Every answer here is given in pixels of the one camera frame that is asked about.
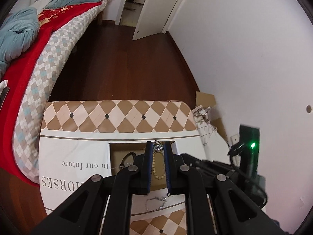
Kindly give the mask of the black fitness band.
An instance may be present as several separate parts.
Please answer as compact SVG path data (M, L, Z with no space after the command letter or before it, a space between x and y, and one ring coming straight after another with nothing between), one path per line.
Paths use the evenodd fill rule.
M133 159L133 161L134 161L135 158L136 158L136 153L135 153L135 152L129 152L128 154L126 154L126 155L123 157L123 159L122 159L122 161L121 161L121 163L120 163L120 165L119 165L119 169L120 169L120 170L123 169L123 168L125 168L125 167L128 167L128 166L132 165L131 162L127 162L127 160L128 160L130 157L132 157L132 159Z

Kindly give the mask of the checkered tablecloth with text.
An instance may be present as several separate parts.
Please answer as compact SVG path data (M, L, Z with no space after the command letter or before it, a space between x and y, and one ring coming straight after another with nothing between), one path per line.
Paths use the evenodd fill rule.
M40 193L47 213L94 174L119 171L146 142L205 159L192 110L181 101L59 101L47 104L39 138Z

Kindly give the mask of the brown cardboard box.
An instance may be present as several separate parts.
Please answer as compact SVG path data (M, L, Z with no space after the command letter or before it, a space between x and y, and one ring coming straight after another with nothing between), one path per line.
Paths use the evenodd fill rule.
M217 105L215 96L204 92L196 92L196 105L202 106L207 112L211 125L217 128L218 133L227 142L228 136L222 122L222 114Z

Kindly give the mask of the checkered bed cover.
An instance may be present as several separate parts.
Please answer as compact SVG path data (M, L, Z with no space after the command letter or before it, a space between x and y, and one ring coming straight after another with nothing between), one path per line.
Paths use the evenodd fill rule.
M39 183L39 134L45 106L56 79L74 46L106 5L107 0L73 5L68 10L61 9L59 15L46 23L50 30L48 40L26 81L12 139L20 179L26 183L34 186Z

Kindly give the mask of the black stick on bed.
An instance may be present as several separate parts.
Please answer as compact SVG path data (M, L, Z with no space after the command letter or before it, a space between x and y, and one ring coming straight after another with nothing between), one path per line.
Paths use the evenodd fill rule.
M5 87L3 89L3 91L1 92L1 95L0 95L0 109L3 106L3 103L4 103L5 99L6 99L6 96L7 96L8 92L9 92L9 90L10 90L10 87Z

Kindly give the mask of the white paper tag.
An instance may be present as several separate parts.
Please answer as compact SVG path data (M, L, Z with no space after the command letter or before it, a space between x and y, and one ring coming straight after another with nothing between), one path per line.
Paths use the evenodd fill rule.
M8 83L7 80L1 81L1 83L0 83L0 90L1 90L1 91L3 91L3 89L4 89L5 87L7 87L7 83Z

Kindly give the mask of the white door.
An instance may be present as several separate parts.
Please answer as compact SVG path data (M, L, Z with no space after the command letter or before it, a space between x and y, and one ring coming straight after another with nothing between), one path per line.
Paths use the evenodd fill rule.
M133 40L161 33L177 0L145 0Z

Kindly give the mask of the blue quilt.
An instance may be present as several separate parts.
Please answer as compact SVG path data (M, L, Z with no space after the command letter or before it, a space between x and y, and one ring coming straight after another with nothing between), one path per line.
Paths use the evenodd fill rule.
M37 37L44 38L35 45L38 54L52 32L74 17L101 5L102 0L50 0L42 12L29 6L7 17L1 26L1 76L10 63L26 52Z

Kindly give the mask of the red bed sheet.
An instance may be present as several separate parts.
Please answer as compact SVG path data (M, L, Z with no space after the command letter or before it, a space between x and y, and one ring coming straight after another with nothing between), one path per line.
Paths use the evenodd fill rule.
M40 40L44 41L45 39L37 37L31 48L12 61L4 74L4 79L8 81L10 90L1 108L1 168L19 179L21 172L17 167L12 150L14 124L19 111L22 92L27 84L26 81L30 77L34 61L40 55L34 51L35 45Z

